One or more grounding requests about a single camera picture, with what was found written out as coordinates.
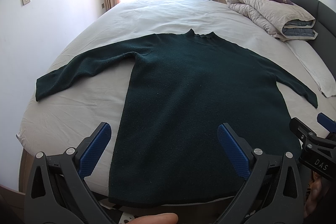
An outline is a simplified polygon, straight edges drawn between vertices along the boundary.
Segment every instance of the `folded duvet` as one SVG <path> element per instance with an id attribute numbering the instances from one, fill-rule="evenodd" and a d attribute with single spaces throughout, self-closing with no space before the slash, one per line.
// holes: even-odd
<path id="1" fill-rule="evenodd" d="M 298 5 L 271 0 L 226 0 L 228 7 L 281 41 L 315 39 L 315 18 Z"/>

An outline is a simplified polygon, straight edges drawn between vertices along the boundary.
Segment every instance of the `dark green sweater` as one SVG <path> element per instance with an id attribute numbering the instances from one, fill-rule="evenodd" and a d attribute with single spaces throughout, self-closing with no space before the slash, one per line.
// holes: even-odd
<path id="1" fill-rule="evenodd" d="M 243 180 L 217 140 L 223 122 L 252 148 L 298 158 L 300 143 L 276 82 L 314 107 L 316 95 L 272 61 L 213 32 L 152 34 L 84 52 L 39 78 L 36 100 L 127 57 L 135 65 L 110 168 L 110 202 L 151 207 L 235 194 Z"/>

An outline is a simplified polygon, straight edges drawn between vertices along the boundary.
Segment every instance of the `finger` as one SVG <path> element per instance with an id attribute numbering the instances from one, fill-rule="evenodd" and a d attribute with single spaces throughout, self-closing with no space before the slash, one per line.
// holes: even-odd
<path id="1" fill-rule="evenodd" d="M 303 211 L 303 218 L 306 218 L 308 216 L 306 207 L 304 207 L 304 211 Z"/>
<path id="2" fill-rule="evenodd" d="M 142 216 L 129 222 L 129 224 L 176 224 L 179 217 L 174 213 L 165 213 L 156 216 Z"/>
<path id="3" fill-rule="evenodd" d="M 322 191 L 322 180 L 318 178 L 311 187 L 311 198 L 317 200 Z"/>
<path id="4" fill-rule="evenodd" d="M 316 209 L 316 206 L 317 206 L 317 202 L 315 202 L 315 201 L 312 201 L 309 204 L 306 203 L 306 206 L 305 206 L 306 210 L 305 211 L 306 211 L 307 215 L 310 215 Z"/>

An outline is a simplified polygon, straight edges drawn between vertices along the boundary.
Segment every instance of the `white bed sheet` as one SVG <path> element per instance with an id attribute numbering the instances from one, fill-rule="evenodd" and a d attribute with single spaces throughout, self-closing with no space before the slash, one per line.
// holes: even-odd
<path id="1" fill-rule="evenodd" d="M 332 97 L 329 97 L 327 98 L 329 103 L 335 108 L 336 110 L 336 96 L 332 96 Z"/>
<path id="2" fill-rule="evenodd" d="M 48 71 L 92 48 L 152 33 L 186 33 L 190 28 L 198 34 L 215 32 L 219 37 L 269 58 L 305 83 L 316 93 L 318 109 L 289 87 L 278 83 L 278 88 L 291 117 L 301 119 L 319 136 L 327 135 L 316 122 L 317 114 L 324 112 L 336 120 L 336 110 L 288 46 L 221 3 L 138 0 L 118 4 L 73 40 Z M 63 153 L 68 147 L 76 147 L 100 122 L 108 122 L 112 138 L 93 174 L 85 179 L 91 190 L 108 195 L 110 163 L 133 65 L 133 61 L 122 61 L 41 102 L 36 102 L 33 96 L 17 134 L 25 150 L 32 155 L 39 151 L 47 155 Z"/>

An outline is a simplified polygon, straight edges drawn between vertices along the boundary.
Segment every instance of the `black clamp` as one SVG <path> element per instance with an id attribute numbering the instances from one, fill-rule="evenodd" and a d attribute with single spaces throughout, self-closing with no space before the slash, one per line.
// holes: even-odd
<path id="1" fill-rule="evenodd" d="M 247 141 L 224 123 L 218 127 L 218 140 L 235 171 L 246 182 L 216 224 L 298 224 L 303 222 L 303 196 L 300 175 L 292 153 L 267 155 L 252 149 Z M 267 176 L 265 195 L 254 214 L 248 215 Z"/>
<path id="2" fill-rule="evenodd" d="M 77 148 L 36 154 L 25 196 L 26 224 L 115 224 L 84 181 L 110 138 L 111 127 L 102 122 Z"/>
<path id="3" fill-rule="evenodd" d="M 320 113 L 317 121 L 330 133 L 336 132 L 336 122 Z M 291 119 L 290 130 L 303 142 L 299 162 L 327 180 L 336 178 L 336 142 L 320 138 L 298 118 Z"/>

